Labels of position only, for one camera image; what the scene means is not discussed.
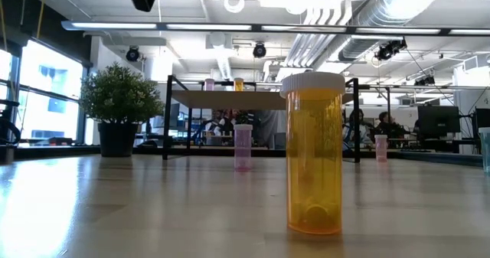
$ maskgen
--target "wooden table surface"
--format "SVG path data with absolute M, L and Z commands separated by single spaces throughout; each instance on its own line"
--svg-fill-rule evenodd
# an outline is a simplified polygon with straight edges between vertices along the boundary
M 343 231 L 286 228 L 284 158 L 57 158 L 0 168 L 0 257 L 488 257 L 480 168 L 343 163 Z

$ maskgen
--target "green leaves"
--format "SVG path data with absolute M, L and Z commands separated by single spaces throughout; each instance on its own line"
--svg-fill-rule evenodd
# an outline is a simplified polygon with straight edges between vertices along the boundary
M 80 105 L 90 118 L 100 122 L 144 122 L 163 114 L 157 85 L 114 62 L 82 79 Z

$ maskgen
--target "black plant pot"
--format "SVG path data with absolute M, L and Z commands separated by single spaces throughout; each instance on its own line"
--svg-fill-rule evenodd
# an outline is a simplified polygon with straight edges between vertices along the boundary
M 129 157 L 135 142 L 137 124 L 99 123 L 100 154 L 103 157 Z

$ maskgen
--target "ceiling light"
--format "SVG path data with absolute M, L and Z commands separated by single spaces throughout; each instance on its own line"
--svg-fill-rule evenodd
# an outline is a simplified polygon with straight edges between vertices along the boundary
M 263 31 L 302 32 L 302 33 L 344 33 L 345 28 L 319 25 L 263 25 Z
M 251 31 L 248 24 L 167 24 L 168 30 L 189 31 Z
M 433 28 L 358 28 L 356 32 L 366 34 L 438 34 L 441 30 Z
M 489 35 L 490 29 L 452 29 L 449 35 Z
M 383 36 L 383 35 L 352 35 L 355 40 L 389 40 L 402 41 L 403 36 Z
M 157 24 L 152 23 L 103 23 L 103 22 L 72 22 L 62 21 L 66 30 L 155 30 Z

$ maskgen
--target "potted plant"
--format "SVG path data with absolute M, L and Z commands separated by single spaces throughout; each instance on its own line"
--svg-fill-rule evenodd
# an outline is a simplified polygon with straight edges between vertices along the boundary
M 157 82 L 114 62 L 82 79 L 80 105 L 99 122 L 100 153 L 105 157 L 132 154 L 138 124 L 163 114 Z

